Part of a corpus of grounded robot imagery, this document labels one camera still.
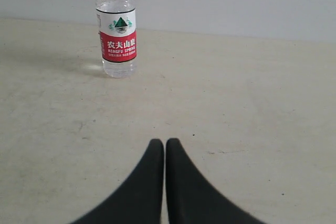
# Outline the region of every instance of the red label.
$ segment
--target red label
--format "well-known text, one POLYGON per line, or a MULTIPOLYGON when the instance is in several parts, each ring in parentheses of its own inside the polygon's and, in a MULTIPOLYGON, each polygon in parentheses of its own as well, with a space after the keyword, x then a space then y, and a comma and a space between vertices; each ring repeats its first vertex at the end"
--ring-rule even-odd
POLYGON ((111 62, 125 62, 136 56, 137 32, 124 37, 114 37, 100 32, 103 59, 111 62))

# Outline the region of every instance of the water bottle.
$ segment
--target water bottle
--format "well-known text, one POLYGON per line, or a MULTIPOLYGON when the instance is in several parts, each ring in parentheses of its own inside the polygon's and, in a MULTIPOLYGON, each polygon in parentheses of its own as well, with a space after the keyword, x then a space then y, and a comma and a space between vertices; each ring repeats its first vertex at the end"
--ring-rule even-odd
POLYGON ((96 0, 104 71, 123 78, 136 70, 135 0, 96 0))

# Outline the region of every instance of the mountain logo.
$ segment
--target mountain logo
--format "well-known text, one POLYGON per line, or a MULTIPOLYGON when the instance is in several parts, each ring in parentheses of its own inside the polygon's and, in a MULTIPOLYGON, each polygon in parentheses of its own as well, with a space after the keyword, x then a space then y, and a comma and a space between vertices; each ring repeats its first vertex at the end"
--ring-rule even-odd
POLYGON ((113 24, 109 25, 109 28, 111 31, 116 31, 119 34, 124 34, 128 30, 128 28, 132 27, 133 23, 127 18, 126 22, 125 20, 120 17, 118 21, 114 20, 113 24))

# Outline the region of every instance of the black object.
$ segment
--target black object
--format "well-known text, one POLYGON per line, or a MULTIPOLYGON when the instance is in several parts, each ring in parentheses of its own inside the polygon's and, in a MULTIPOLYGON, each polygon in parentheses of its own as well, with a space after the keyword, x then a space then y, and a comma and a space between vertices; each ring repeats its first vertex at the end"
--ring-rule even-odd
POLYGON ((161 221, 164 149, 151 140, 138 165, 103 203, 73 224, 159 224, 161 221))
POLYGON ((203 177, 177 138, 166 145, 166 194, 170 224, 262 224, 203 177))

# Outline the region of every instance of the bottle label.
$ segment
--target bottle label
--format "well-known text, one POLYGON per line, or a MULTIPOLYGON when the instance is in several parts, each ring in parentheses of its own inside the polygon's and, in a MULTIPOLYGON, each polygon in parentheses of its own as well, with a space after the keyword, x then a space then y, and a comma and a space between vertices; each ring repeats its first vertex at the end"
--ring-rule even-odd
POLYGON ((125 13, 106 13, 97 10, 103 59, 126 62, 136 56, 137 31, 135 9, 125 13))

